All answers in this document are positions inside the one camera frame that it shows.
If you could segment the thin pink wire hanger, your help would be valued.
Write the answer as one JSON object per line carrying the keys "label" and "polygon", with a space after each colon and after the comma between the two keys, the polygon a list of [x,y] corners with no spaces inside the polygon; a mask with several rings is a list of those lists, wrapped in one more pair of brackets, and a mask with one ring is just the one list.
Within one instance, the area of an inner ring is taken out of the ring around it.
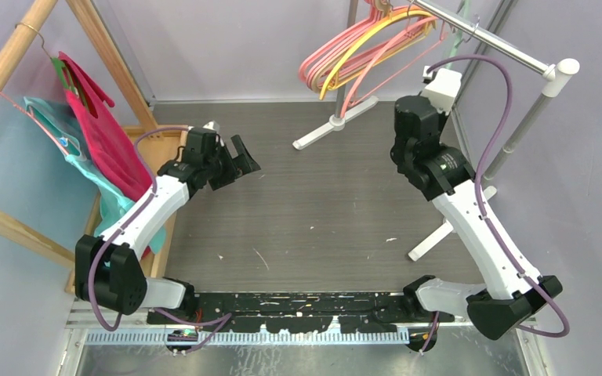
{"label": "thin pink wire hanger", "polygon": [[[352,57],[370,38],[390,25],[403,20],[407,20],[408,25],[398,34],[386,42],[363,52],[356,58]],[[393,16],[379,21],[375,26],[370,27],[364,35],[360,36],[345,52],[345,55],[339,59],[338,63],[327,76],[327,83],[333,84],[336,89],[348,83],[352,84],[343,104],[338,109],[338,116],[344,118],[348,111],[360,106],[389,81],[395,79],[396,76],[442,45],[448,39],[450,30],[444,23],[438,25],[438,21],[438,17],[432,16],[427,11],[422,11],[421,9],[414,8],[410,14],[399,9]],[[372,69],[384,64],[387,60],[407,49],[414,49],[417,54],[408,63],[399,67],[398,70],[363,94],[363,96],[358,95],[361,84],[369,76]]]}

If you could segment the green wire hanger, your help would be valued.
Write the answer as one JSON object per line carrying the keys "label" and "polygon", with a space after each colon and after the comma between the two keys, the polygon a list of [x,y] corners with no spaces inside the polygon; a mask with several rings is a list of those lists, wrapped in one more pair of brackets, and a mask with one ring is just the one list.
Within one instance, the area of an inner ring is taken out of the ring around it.
{"label": "green wire hanger", "polygon": [[[472,13],[470,11],[471,3],[472,3],[471,0],[462,0],[459,3],[459,6],[455,13],[458,16],[461,16],[463,19],[468,19],[470,16],[472,16]],[[445,51],[445,54],[443,55],[443,57],[445,59],[456,56],[458,54],[460,46],[463,43],[467,43],[469,41],[468,38],[465,38],[463,36],[464,34],[465,34],[464,31],[462,31],[458,28],[455,28],[455,27],[451,27],[451,41],[450,41],[450,44],[448,45],[448,49]]]}

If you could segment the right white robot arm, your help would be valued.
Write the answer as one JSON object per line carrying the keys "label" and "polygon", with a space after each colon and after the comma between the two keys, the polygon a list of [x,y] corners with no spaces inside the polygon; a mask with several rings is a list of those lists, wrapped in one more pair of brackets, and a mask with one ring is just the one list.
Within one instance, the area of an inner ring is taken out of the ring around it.
{"label": "right white robot arm", "polygon": [[433,312],[463,316],[486,338],[497,340],[537,313],[545,296],[563,286],[543,276],[506,237],[493,215],[477,205],[474,170],[462,152],[441,143],[447,117],[421,96],[403,96],[394,104],[394,145],[390,156],[399,173],[453,226],[475,261],[484,282],[461,284],[425,275],[404,288],[406,316],[424,321]]}

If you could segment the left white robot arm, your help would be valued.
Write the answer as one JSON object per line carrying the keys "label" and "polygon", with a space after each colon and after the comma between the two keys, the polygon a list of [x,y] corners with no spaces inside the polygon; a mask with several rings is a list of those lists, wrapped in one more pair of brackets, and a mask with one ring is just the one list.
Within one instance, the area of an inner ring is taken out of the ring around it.
{"label": "left white robot arm", "polygon": [[148,277],[140,260],[154,235],[199,190],[221,189],[261,169],[239,135],[231,154],[211,121],[190,127],[176,156],[157,171],[145,194],[112,226],[84,235],[75,247],[74,293],[82,301],[131,315],[138,309],[166,309],[180,324],[198,311],[194,286],[181,280]]}

